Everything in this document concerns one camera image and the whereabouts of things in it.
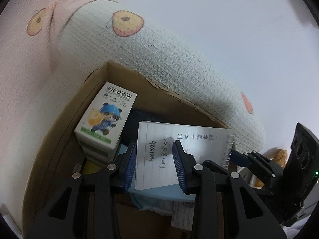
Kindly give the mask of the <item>white spiral notebook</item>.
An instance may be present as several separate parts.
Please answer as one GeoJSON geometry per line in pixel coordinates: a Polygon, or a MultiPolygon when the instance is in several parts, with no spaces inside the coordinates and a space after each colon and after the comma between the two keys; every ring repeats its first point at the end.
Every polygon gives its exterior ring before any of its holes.
{"type": "Polygon", "coordinates": [[[211,160],[228,168],[234,142],[233,130],[142,121],[137,137],[136,190],[178,183],[172,156],[172,144],[176,140],[198,164],[211,160]]]}

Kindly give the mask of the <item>cardboard box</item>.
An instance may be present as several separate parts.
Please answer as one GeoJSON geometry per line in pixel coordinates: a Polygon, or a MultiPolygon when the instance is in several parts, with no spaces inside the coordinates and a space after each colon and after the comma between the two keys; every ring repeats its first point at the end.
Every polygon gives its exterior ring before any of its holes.
{"type": "Polygon", "coordinates": [[[161,115],[170,123],[228,127],[198,103],[168,88],[161,88],[157,82],[137,71],[107,62],[91,72],[72,92],[67,105],[60,111],[38,150],[23,201],[24,236],[49,199],[71,175],[75,165],[83,163],[83,151],[76,141],[74,129],[107,81],[137,94],[134,109],[161,115]]]}

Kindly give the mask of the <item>light blue book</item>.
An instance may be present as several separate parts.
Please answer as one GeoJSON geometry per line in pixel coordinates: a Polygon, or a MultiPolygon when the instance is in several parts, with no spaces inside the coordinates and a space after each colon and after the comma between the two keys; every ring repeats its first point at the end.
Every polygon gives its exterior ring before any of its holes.
{"type": "Polygon", "coordinates": [[[185,195],[178,184],[172,157],[173,137],[151,139],[137,144],[134,172],[129,193],[139,201],[154,200],[155,207],[164,201],[194,202],[194,195],[185,195]]]}

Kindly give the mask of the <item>green white panda box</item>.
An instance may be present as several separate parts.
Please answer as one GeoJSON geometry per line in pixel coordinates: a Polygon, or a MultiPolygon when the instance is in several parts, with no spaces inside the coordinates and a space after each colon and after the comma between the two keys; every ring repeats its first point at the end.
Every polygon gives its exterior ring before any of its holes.
{"type": "Polygon", "coordinates": [[[89,161],[99,166],[113,162],[136,97],[136,93],[109,82],[97,93],[75,128],[89,161]]]}

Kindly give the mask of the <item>pink Hello Kitty mat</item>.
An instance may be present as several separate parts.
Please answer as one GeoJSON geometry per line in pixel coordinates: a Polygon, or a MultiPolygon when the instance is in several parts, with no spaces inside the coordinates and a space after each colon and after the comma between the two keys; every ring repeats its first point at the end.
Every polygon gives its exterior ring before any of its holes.
{"type": "Polygon", "coordinates": [[[21,232],[45,136],[80,82],[107,62],[198,103],[234,131],[239,151],[264,147],[263,124],[244,93],[139,12],[114,0],[9,0],[1,13],[1,211],[21,232]]]}

